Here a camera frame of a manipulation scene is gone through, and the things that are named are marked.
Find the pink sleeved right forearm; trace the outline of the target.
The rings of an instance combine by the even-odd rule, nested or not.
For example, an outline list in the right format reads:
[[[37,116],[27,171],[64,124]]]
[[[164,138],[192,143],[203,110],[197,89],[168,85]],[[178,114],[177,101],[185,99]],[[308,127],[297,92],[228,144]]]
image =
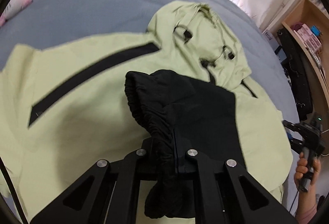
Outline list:
[[[316,185],[309,187],[308,192],[300,192],[295,219],[299,224],[309,223],[317,212]]]

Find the person's right hand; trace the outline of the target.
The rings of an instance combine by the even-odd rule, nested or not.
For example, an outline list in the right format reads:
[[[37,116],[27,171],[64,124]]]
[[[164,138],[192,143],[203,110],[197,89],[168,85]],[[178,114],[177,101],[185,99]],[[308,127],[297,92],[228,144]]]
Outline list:
[[[299,183],[302,177],[308,172],[307,164],[307,160],[303,157],[300,157],[299,161],[297,162],[297,168],[295,169],[294,174],[294,183],[297,188],[299,187]],[[316,182],[321,172],[321,163],[320,160],[317,158],[313,160],[313,169],[313,179],[310,183],[309,191],[313,191],[316,189]]]

